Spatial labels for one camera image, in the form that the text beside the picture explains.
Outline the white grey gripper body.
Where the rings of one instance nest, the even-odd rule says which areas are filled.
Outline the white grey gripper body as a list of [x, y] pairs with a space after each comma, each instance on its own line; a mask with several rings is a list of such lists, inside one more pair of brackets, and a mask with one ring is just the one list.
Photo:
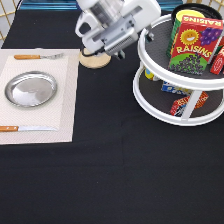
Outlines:
[[92, 55], [118, 54], [123, 58], [122, 50], [138, 39], [135, 14], [136, 10], [122, 14], [120, 11], [88, 9], [79, 16], [75, 32]]

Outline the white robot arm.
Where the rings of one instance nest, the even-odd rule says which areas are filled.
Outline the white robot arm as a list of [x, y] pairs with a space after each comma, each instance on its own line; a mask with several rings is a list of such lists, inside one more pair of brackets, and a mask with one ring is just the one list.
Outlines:
[[161, 15], [157, 0], [77, 0], [82, 10], [75, 32], [88, 54], [124, 58], [123, 49]]

